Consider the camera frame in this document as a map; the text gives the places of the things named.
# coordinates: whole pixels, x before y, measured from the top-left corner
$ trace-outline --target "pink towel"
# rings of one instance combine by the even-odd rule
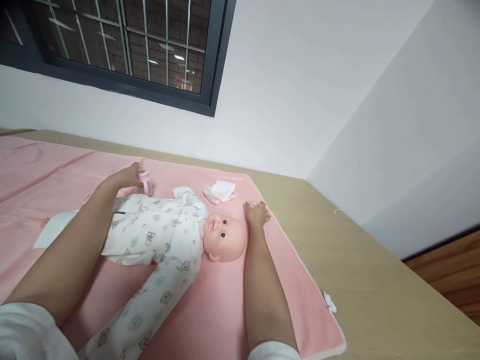
[[[213,205],[205,198],[205,203],[210,212],[228,214],[245,226],[243,202],[263,200],[246,174],[0,137],[0,301],[42,253],[32,249],[42,219],[78,209],[105,177],[134,161],[145,163],[156,198],[171,198],[177,186],[191,187],[201,195],[205,185],[217,179],[235,183],[236,199]],[[119,195],[131,191],[124,189]],[[300,355],[313,360],[341,354],[347,346],[342,330],[275,216],[265,225],[265,233],[288,300]],[[166,359],[246,359],[245,255],[229,263],[204,258],[197,280],[141,358],[157,359],[161,354]],[[98,261],[82,299],[61,329],[77,351],[154,268],[122,266],[103,258]]]

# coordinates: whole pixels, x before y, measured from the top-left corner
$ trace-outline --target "printed onesie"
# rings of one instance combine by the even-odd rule
[[[81,360],[136,360],[195,280],[207,207],[188,187],[173,199],[119,198],[102,255],[125,265],[158,262],[146,283],[80,350]]]

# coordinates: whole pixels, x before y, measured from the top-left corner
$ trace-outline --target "baby bottle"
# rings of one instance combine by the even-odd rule
[[[143,162],[138,163],[138,173],[136,177],[143,183],[143,187],[136,188],[136,193],[152,196],[154,193],[152,177],[150,176],[149,171],[144,167]]]

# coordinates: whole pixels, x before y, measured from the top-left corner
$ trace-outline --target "beige sheet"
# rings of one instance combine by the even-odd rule
[[[306,181],[41,130],[26,139],[247,173],[318,287],[331,295],[347,359],[480,359],[480,327]]]

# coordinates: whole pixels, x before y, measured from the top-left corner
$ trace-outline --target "human hand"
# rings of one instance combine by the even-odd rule
[[[260,205],[251,207],[248,201],[245,201],[246,217],[250,223],[250,228],[263,228],[265,223],[270,220],[270,214],[267,205],[261,201]]]
[[[122,189],[129,187],[143,187],[142,182],[137,177],[139,171],[139,163],[134,162],[129,167],[126,167],[105,179],[105,182],[111,184],[112,186]]]

